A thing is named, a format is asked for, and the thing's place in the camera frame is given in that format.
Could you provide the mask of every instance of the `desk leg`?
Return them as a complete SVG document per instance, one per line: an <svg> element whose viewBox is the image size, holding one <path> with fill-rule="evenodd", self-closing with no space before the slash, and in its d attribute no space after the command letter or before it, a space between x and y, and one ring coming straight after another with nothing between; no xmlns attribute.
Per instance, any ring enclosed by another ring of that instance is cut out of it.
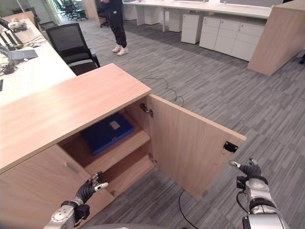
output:
<svg viewBox="0 0 305 229"><path fill-rule="evenodd" d="M144 6L136 6L137 25L145 24Z"/></svg>
<svg viewBox="0 0 305 229"><path fill-rule="evenodd" d="M163 28L162 28L162 31L165 32L165 13L166 13L166 8L162 8L162 13L163 13Z"/></svg>

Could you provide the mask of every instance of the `blue binder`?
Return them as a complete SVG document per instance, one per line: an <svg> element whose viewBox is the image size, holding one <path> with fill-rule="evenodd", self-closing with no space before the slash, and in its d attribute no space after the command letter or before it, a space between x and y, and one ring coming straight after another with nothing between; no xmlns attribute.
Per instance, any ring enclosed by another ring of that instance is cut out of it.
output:
<svg viewBox="0 0 305 229"><path fill-rule="evenodd" d="M81 132L93 155L97 155L134 131L133 126L115 113Z"/></svg>

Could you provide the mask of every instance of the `cabinet countertop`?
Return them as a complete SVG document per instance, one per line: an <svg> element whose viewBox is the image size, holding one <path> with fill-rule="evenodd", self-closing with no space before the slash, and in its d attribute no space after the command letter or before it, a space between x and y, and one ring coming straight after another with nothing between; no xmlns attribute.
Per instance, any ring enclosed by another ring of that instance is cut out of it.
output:
<svg viewBox="0 0 305 229"><path fill-rule="evenodd" d="M264 18L268 19L271 8L261 6L248 6L248 5L237 5L237 4L223 4L223 3L203 3L195 1L173 1L173 0L143 0L124 2L125 5L138 5L138 6L156 6L156 7L167 7L177 8L182 10L201 10L210 11L216 13L240 15L253 18Z"/></svg>
<svg viewBox="0 0 305 229"><path fill-rule="evenodd" d="M150 91L111 63L1 106L0 173Z"/></svg>

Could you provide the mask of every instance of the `keyboard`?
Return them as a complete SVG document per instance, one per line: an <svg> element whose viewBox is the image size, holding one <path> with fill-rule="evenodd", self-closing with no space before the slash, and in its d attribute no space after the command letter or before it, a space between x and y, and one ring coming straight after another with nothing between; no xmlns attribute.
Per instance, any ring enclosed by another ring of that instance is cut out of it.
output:
<svg viewBox="0 0 305 229"><path fill-rule="evenodd" d="M11 60L23 60L38 57L35 50L16 50L9 53L9 59Z"/></svg>

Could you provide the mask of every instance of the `white desk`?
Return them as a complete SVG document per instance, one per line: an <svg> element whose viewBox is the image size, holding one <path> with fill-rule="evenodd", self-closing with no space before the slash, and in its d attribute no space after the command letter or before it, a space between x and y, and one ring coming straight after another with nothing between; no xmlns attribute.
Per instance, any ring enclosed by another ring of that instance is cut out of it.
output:
<svg viewBox="0 0 305 229"><path fill-rule="evenodd" d="M36 36L41 35L29 19L24 21ZM0 79L3 79L0 105L8 104L76 76L48 42L35 48L35 51L38 57L19 63L18 69L12 74L0 76Z"/></svg>
<svg viewBox="0 0 305 229"><path fill-rule="evenodd" d="M173 1L173 0L138 0L133 2L124 2L126 5L134 6L150 6L150 7L162 7L173 8L181 10L198 10L216 12L222 14L239 15L253 18L268 19L271 13L269 7L259 6L246 6L236 4L223 4L223 3L203 3L195 1ZM163 10L163 31L165 31L165 11Z"/></svg>

